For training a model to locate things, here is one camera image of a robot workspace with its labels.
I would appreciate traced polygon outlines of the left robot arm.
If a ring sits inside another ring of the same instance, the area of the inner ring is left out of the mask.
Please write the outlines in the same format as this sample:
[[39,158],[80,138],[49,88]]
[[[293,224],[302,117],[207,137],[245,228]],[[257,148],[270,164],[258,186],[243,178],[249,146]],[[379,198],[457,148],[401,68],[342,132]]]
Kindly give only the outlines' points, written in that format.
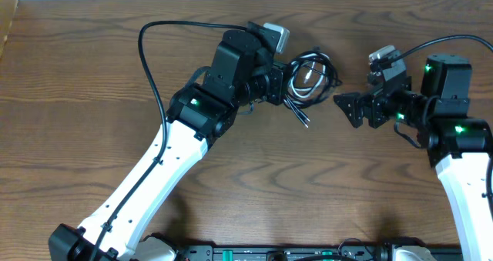
[[281,103],[287,81],[283,52],[289,31],[279,25],[229,27],[213,62],[197,69],[171,99],[144,156],[115,192],[78,227],[59,225],[49,237],[53,260],[174,260],[175,249],[143,233],[184,175],[254,101]]

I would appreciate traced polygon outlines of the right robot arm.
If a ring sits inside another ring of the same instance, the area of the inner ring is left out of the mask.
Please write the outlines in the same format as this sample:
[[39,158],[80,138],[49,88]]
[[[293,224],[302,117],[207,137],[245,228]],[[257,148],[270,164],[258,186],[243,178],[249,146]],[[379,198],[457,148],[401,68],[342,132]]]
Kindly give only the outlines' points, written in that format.
[[405,136],[426,150],[447,195],[465,260],[492,258],[492,130],[483,119],[468,116],[472,67],[458,55],[429,55],[420,92],[396,52],[370,56],[371,73],[382,77],[366,93],[334,96],[354,128],[366,119],[376,129],[394,121],[418,131]]

